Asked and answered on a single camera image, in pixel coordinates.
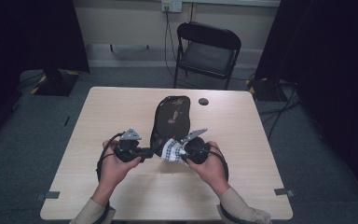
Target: chair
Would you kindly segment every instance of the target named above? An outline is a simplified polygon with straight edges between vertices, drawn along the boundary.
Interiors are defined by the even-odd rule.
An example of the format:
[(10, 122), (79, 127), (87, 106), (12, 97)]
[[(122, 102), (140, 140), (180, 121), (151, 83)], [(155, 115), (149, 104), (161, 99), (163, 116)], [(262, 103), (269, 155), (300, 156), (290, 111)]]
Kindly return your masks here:
[[(233, 32), (197, 22), (185, 22), (177, 29), (179, 39), (173, 88), (176, 88), (178, 69), (209, 77), (231, 79), (241, 49), (241, 40)], [(183, 40), (189, 42), (184, 50)]]

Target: beige sleeve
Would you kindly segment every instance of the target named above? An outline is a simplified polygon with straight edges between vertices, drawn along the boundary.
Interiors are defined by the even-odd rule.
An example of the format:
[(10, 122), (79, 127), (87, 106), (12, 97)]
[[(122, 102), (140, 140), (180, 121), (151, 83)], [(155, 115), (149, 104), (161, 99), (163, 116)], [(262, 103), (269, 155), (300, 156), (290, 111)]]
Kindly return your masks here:
[[(80, 213), (72, 219), (70, 224), (90, 224), (98, 220), (103, 215), (104, 207), (100, 206), (92, 199), (84, 205)], [(109, 209), (109, 212), (106, 216), (106, 219), (103, 221), (103, 224), (111, 223), (113, 216), (115, 215), (116, 210), (113, 208)]]
[[(238, 194), (238, 192), (234, 188), (228, 189), (222, 195), (222, 197), (220, 198), (220, 203), (223, 205), (223, 207), (228, 213), (239, 219), (261, 224), (271, 223), (271, 215), (269, 213), (263, 210), (249, 207), (245, 200)], [(219, 211), (220, 217), (225, 223), (234, 223), (223, 215), (220, 205), (217, 205), (217, 209)]]

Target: person's right hand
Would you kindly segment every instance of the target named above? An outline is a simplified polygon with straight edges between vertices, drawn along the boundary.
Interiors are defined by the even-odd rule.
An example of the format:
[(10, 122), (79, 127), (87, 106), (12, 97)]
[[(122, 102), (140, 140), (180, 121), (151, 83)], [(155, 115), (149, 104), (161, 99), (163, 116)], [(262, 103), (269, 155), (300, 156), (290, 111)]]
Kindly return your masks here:
[[(217, 150), (219, 147), (215, 142), (210, 141), (208, 144), (211, 145), (211, 151), (222, 155), (222, 153)], [(196, 164), (189, 159), (186, 161), (188, 166), (199, 174), (201, 179), (213, 189), (214, 193), (219, 198), (224, 192), (226, 192), (226, 190), (231, 188), (226, 181), (223, 164), (214, 154), (210, 153), (207, 160), (203, 164)]]

